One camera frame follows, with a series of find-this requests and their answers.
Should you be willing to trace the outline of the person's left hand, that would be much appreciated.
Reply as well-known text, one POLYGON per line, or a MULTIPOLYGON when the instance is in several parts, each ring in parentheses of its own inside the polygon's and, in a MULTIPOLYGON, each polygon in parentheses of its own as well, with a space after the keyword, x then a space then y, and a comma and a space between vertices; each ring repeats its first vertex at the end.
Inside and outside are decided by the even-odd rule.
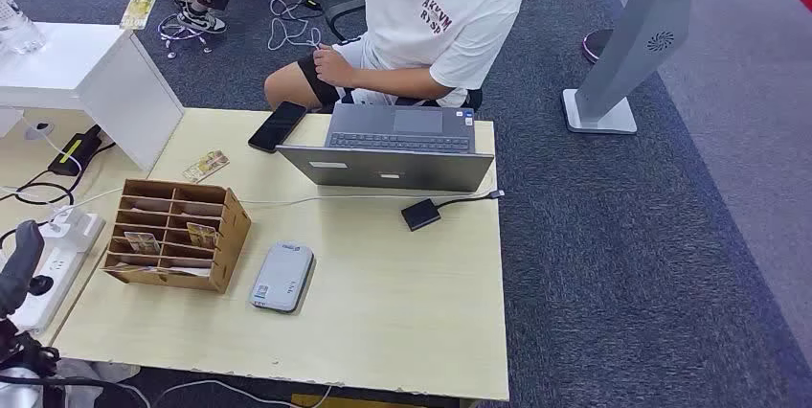
POLYGON ((319 80, 335 87, 354 87, 355 69, 333 47, 320 44, 313 60, 319 80))

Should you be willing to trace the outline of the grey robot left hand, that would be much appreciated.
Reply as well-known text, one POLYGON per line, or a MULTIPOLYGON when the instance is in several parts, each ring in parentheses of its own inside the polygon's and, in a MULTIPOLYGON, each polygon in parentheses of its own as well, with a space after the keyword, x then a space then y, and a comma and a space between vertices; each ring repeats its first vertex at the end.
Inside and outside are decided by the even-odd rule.
POLYGON ((1 271, 1 319, 14 314, 28 295, 30 282, 45 247, 39 225, 21 222, 15 230, 15 250, 1 271))

